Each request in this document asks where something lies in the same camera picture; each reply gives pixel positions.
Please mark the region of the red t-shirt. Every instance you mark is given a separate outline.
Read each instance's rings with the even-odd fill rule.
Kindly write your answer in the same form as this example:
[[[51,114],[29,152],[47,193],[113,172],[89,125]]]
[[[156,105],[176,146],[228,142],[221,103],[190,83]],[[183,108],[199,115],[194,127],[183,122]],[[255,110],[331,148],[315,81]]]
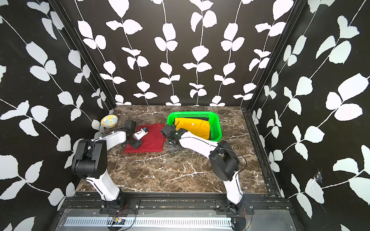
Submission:
[[[133,149],[130,145],[125,148],[124,153],[149,153],[149,152],[162,152],[163,145],[166,138],[161,134],[162,128],[165,126],[164,123],[155,123],[150,125],[137,125],[136,130],[139,131],[142,128],[148,129],[148,134],[140,140],[143,142],[140,147]]]

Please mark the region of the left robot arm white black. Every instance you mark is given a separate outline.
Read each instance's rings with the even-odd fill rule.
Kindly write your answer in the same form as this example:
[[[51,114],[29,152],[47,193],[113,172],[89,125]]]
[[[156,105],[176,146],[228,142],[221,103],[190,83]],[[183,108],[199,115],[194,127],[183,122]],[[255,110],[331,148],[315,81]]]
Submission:
[[[108,150],[117,145],[140,145],[133,138],[136,122],[126,120],[115,131],[95,139],[85,139],[78,143],[72,160],[72,173],[89,182],[100,194],[105,208],[124,209],[126,206],[121,189],[108,173]]]

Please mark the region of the yellow t-shirt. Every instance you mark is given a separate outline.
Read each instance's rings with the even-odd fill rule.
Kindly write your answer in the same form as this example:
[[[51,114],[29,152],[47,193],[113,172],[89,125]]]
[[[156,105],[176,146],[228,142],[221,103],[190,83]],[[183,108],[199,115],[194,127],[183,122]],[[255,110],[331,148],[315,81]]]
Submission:
[[[211,137],[211,126],[209,121],[196,118],[175,118],[174,125],[177,130],[185,129],[195,136],[209,140]]]

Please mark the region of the green plastic basket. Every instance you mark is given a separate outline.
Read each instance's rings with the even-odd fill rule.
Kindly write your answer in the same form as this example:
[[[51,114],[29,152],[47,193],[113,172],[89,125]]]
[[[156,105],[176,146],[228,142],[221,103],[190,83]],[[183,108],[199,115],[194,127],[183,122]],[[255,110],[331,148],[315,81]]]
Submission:
[[[219,116],[211,111],[183,111],[172,112],[167,117],[167,124],[174,125],[175,118],[188,118],[188,117],[208,117],[211,126],[211,141],[220,141],[222,138],[222,130],[220,125]]]

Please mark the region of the black t-shirt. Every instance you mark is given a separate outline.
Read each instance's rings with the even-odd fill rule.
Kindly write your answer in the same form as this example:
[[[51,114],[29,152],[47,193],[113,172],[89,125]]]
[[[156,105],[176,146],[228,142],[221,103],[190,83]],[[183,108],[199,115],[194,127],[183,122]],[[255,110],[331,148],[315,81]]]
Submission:
[[[188,117],[188,119],[198,119],[198,120],[204,120],[204,121],[209,121],[208,117]]]

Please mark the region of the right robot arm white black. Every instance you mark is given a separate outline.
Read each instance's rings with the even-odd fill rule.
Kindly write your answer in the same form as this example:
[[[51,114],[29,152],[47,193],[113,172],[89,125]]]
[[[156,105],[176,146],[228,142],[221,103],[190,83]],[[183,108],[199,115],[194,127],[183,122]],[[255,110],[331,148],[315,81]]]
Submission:
[[[190,149],[208,158],[214,174],[224,182],[228,210],[233,214],[244,210],[243,191],[239,180],[240,161],[228,142],[206,140],[170,125],[165,125],[161,134],[170,145]]]

